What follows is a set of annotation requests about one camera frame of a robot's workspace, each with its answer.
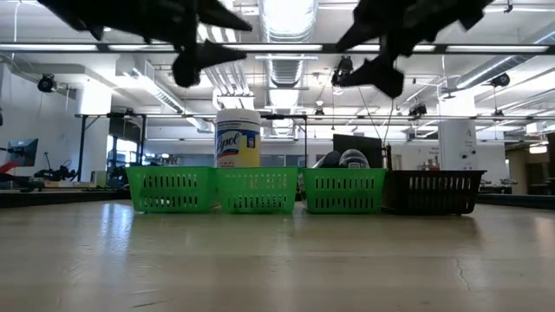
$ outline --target ceiling duct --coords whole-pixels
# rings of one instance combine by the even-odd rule
[[[317,0],[258,0],[260,25],[264,42],[300,43],[309,42],[317,18]],[[266,61],[270,103],[288,114],[297,105],[299,91],[292,89],[303,78],[304,61]],[[280,129],[287,134],[291,130]]]
[[[536,32],[532,36],[527,37],[522,43],[524,44],[555,44],[555,23],[550,23],[542,30]],[[457,89],[466,89],[477,86],[483,82],[490,81],[493,78],[513,69],[520,64],[530,61],[535,55],[512,55],[512,56],[496,56],[493,59],[483,63],[479,67],[469,71],[459,78],[456,83]]]

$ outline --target white pillar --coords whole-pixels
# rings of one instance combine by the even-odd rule
[[[112,105],[112,90],[98,81],[89,81],[83,89],[77,90],[78,114],[107,114]],[[87,119],[87,124],[94,122],[85,132],[85,148],[81,181],[90,181],[91,172],[106,170],[108,128],[110,120],[94,117]]]
[[[438,104],[444,116],[475,116],[471,90],[457,92],[453,99]],[[476,126],[474,120],[444,120],[439,125],[441,170],[478,170]]]

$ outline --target computer monitor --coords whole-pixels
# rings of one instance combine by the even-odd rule
[[[15,161],[18,167],[35,166],[38,139],[8,141],[8,157],[6,162]]]
[[[354,135],[333,135],[333,149],[343,154],[349,149],[359,150],[370,168],[383,168],[382,140]]]

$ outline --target black basket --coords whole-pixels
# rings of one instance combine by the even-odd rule
[[[468,214],[485,171],[391,171],[382,209],[410,215]]]

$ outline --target disinfecting wipes canister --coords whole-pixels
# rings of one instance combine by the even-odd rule
[[[260,166],[260,114],[223,109],[216,117],[216,166]]]

